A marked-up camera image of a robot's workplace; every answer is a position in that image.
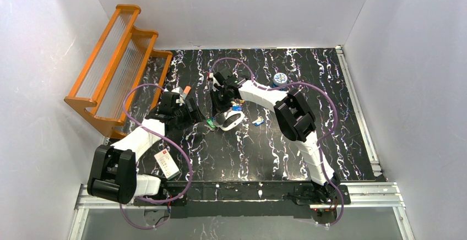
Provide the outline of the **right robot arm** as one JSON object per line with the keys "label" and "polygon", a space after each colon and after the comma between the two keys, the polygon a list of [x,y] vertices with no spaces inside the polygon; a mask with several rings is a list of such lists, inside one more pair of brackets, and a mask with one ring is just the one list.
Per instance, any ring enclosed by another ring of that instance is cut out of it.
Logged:
{"label": "right robot arm", "polygon": [[298,147],[308,167],[314,194],[323,199],[334,195],[340,180],[319,150],[316,117],[299,90],[277,90],[239,78],[228,69],[210,73],[209,79],[213,81],[210,97],[216,127],[227,131],[244,119],[243,112],[234,110],[234,100],[253,102],[268,109],[275,114],[283,136]]}

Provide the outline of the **blue tagged key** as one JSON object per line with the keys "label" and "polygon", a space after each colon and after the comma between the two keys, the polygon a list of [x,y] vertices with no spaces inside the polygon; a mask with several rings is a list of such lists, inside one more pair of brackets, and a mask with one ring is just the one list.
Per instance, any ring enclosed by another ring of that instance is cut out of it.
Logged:
{"label": "blue tagged key", "polygon": [[261,116],[258,117],[256,120],[254,120],[254,121],[252,122],[252,124],[255,125],[255,126],[259,126],[259,125],[261,125],[261,124],[263,124],[263,123],[264,123],[264,118],[261,117]]}

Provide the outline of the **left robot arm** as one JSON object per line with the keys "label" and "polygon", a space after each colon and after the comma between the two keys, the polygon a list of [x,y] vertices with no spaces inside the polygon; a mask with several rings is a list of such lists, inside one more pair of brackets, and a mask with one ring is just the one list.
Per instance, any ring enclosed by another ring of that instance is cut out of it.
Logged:
{"label": "left robot arm", "polygon": [[161,179],[138,174],[137,162],[155,143],[174,129],[184,129],[205,120],[196,100],[176,92],[164,92],[159,104],[123,139],[96,148],[87,183],[88,194],[129,203],[134,197],[156,195]]}

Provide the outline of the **yellow tagged key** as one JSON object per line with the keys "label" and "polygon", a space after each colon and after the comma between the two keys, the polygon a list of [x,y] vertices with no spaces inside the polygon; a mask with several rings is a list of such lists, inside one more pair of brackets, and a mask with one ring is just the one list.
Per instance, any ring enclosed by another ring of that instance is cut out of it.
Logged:
{"label": "yellow tagged key", "polygon": [[231,108],[231,109],[232,109],[233,111],[243,111],[242,103],[233,101],[231,104],[232,104],[232,108]]}

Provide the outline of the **green tagged key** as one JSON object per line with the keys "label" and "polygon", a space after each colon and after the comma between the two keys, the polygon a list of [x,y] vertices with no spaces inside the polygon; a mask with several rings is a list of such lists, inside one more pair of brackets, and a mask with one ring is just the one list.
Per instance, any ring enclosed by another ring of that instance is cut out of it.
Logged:
{"label": "green tagged key", "polygon": [[210,130],[216,129],[216,125],[214,124],[214,121],[212,119],[207,119],[207,126],[209,127]]}

